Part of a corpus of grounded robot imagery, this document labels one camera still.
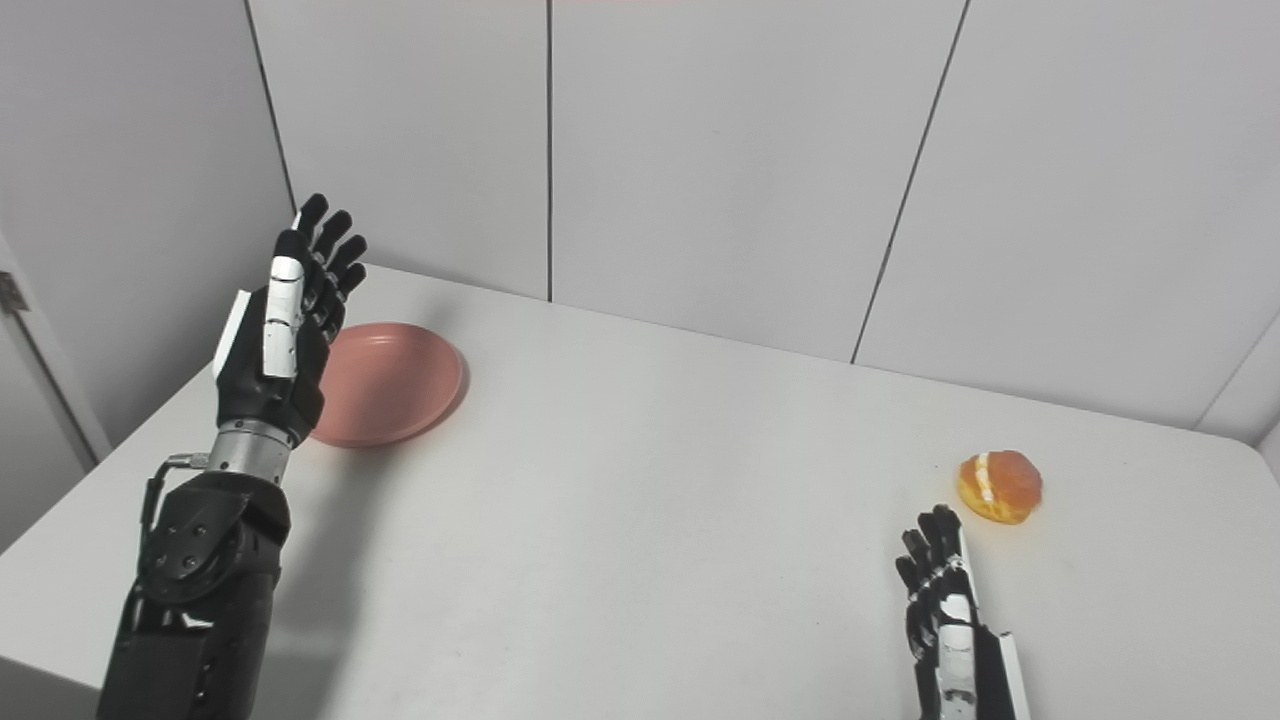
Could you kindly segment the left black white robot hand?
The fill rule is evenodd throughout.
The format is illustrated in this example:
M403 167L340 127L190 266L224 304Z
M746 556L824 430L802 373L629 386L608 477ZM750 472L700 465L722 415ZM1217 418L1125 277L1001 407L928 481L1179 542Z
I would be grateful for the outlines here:
M237 295L212 363L219 427L264 424L292 448L316 428L332 343L367 275L369 245L352 227L312 193L276 237L266 284Z

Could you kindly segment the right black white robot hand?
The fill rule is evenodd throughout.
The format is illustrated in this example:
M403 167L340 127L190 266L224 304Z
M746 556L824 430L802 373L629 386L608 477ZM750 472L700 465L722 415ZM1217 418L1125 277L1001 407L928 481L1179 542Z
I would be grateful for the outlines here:
M980 620L959 515L920 512L895 569L906 591L905 632L923 719L1029 719L1012 634Z

